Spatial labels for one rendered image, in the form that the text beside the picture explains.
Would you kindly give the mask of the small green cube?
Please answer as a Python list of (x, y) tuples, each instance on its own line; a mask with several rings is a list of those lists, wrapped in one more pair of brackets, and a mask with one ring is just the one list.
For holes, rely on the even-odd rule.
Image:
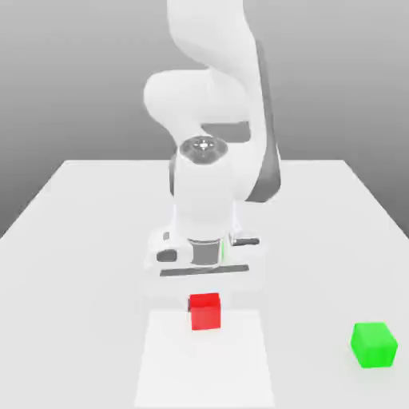
[(391, 367), (398, 342), (384, 322), (358, 322), (351, 334), (351, 350), (362, 368)]

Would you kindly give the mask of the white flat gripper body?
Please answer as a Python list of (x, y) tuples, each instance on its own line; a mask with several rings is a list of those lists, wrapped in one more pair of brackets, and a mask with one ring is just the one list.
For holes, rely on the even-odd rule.
[(254, 264), (230, 264), (217, 267), (150, 268), (144, 274), (145, 289), (258, 289), (264, 285), (264, 282), (264, 267)]

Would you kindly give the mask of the small red cube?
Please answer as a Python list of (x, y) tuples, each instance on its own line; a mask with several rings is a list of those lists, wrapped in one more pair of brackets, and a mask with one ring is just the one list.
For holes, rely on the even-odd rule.
[(221, 326), (221, 303), (218, 293), (193, 294), (189, 297), (193, 331), (218, 329)]

